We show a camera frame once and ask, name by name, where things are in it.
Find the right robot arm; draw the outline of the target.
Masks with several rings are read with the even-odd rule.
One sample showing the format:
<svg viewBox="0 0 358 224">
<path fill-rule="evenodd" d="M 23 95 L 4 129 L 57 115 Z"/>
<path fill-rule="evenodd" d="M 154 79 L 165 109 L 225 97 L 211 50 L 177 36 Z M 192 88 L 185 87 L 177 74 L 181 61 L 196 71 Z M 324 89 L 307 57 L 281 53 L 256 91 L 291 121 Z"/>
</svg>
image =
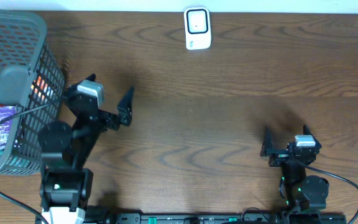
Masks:
<svg viewBox="0 0 358 224">
<path fill-rule="evenodd" d="M 317 175 L 307 175 L 306 166 L 316 160 L 322 145 L 303 126 L 303 134 L 296 135 L 284 149 L 273 146 L 272 134 L 265 130 L 260 156 L 268 157 L 270 167 L 282 171 L 279 192 L 288 201 L 290 208 L 299 212 L 318 212 L 326 208 L 329 182 Z"/>
</svg>

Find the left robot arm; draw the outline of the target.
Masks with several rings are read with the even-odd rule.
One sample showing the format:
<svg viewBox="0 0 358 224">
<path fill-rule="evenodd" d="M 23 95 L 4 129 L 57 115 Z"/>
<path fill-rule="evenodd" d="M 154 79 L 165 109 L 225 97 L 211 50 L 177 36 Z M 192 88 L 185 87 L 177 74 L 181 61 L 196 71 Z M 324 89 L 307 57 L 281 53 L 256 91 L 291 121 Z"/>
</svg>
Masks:
<svg viewBox="0 0 358 224">
<path fill-rule="evenodd" d="M 41 216 L 36 223 L 115 223 L 108 208 L 90 206 L 93 172 L 84 167 L 100 135 L 132 122 L 134 88 L 117 105 L 117 113 L 101 110 L 104 87 L 94 74 L 69 86 L 62 101 L 75 115 L 73 124 L 55 120 L 38 133 L 41 147 Z"/>
</svg>

